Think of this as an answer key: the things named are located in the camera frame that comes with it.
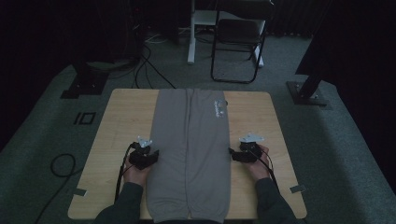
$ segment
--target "gray carpet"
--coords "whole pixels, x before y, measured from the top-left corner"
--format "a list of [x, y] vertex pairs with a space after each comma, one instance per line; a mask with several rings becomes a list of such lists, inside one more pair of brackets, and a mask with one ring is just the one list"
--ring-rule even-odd
[[[298, 181], [308, 188], [303, 193], [307, 223], [396, 223], [396, 197], [335, 87], [326, 82], [319, 86], [332, 109], [295, 105], [290, 97], [286, 81], [306, 79], [306, 76], [295, 76], [294, 72], [309, 39], [269, 36], [264, 47], [265, 66], [259, 70], [257, 79], [247, 85], [211, 80], [209, 44], [197, 42], [195, 64], [187, 65], [188, 38], [181, 38], [178, 45], [161, 39], [151, 41], [161, 43], [147, 43], [151, 49], [149, 61], [178, 88], [267, 91], [272, 95]], [[218, 69], [231, 76], [243, 73], [248, 76], [253, 72], [251, 63], [229, 66], [219, 63]], [[147, 72], [154, 89], [170, 88], [149, 66]], [[51, 161], [62, 153], [71, 153], [76, 158], [75, 170], [82, 168], [111, 92], [116, 88], [131, 88], [134, 80], [134, 72], [115, 72], [110, 75], [102, 95], [60, 99], [75, 74], [69, 66], [52, 80], [0, 154], [1, 223], [6, 220], [8, 223], [35, 222], [65, 180], [51, 172]], [[143, 66], [137, 80], [141, 88], [147, 89], [149, 83], [145, 74]], [[78, 113], [91, 112], [96, 113], [92, 124], [75, 124]], [[71, 167], [72, 160], [66, 157], [54, 164], [55, 172], [62, 175], [70, 173]], [[92, 222], [72, 220], [67, 216], [78, 179], [79, 175], [70, 178], [39, 223]]]

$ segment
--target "controller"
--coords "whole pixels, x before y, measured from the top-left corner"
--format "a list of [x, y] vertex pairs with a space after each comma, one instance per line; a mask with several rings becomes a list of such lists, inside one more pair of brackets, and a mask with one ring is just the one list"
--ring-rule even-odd
[[134, 151], [129, 155], [129, 162], [139, 170], [143, 170], [158, 161], [158, 156], [160, 155], [158, 150], [149, 154], [151, 142], [151, 140], [147, 141], [138, 137], [138, 143], [133, 142], [131, 144]]
[[257, 145], [256, 141], [263, 141], [263, 137], [249, 133], [247, 136], [239, 138], [241, 145], [240, 152], [236, 152], [230, 148], [230, 154], [234, 161], [255, 162], [262, 156], [262, 149]]

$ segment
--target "hand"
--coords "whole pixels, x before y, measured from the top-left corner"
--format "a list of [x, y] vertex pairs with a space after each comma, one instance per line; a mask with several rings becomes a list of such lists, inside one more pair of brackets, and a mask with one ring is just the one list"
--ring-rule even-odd
[[123, 174], [123, 178], [124, 178], [124, 182], [131, 182], [131, 183], [135, 183], [138, 184], [142, 187], [145, 187], [146, 185], [146, 179], [149, 175], [149, 171], [151, 170], [151, 166], [143, 169], [143, 170], [139, 170], [136, 167], [132, 166], [131, 163], [129, 163], [129, 156], [127, 157], [126, 161], [125, 161], [125, 167], [124, 167], [124, 174]]
[[[261, 156], [262, 161], [264, 161], [268, 165], [269, 161], [267, 158], [267, 154], [270, 149], [268, 147], [264, 147], [261, 145], [258, 145], [258, 146], [263, 151], [262, 156]], [[244, 165], [250, 171], [250, 174], [255, 181], [270, 177], [270, 173], [268, 172], [268, 169], [259, 160], [256, 160], [255, 162], [244, 162]]]

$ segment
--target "chair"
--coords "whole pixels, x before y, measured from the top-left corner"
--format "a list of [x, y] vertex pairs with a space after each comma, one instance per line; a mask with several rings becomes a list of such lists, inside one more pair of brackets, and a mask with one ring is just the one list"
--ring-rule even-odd
[[[264, 45], [265, 30], [268, 21], [273, 18], [275, 6], [271, 0], [219, 0], [217, 6], [215, 34], [212, 45], [212, 65], [210, 75], [215, 81], [251, 83], [257, 76], [262, 47]], [[238, 19], [221, 19], [220, 12], [227, 12]], [[217, 43], [249, 47], [250, 50], [218, 49]], [[231, 50], [250, 52], [251, 60], [256, 48], [260, 46], [259, 55], [255, 63], [253, 78], [249, 80], [229, 80], [216, 78], [213, 74], [216, 50]]]

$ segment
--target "chair leg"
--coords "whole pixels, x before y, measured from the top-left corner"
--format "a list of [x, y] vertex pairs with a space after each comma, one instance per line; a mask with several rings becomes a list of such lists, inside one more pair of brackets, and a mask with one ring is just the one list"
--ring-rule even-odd
[[262, 57], [262, 48], [263, 48], [263, 46], [264, 46], [264, 42], [262, 41], [260, 43], [259, 55], [257, 56], [257, 59], [256, 59], [256, 68], [254, 70], [254, 76], [253, 76], [253, 79], [250, 80], [250, 82], [252, 82], [252, 81], [254, 81], [254, 79], [256, 79], [257, 71], [259, 70], [260, 58]]
[[256, 48], [257, 48], [257, 45], [254, 46], [253, 51], [251, 51], [251, 53], [250, 53], [250, 57], [248, 57], [248, 60], [251, 60], [251, 57], [253, 57], [253, 55], [254, 55], [254, 53], [256, 51]]

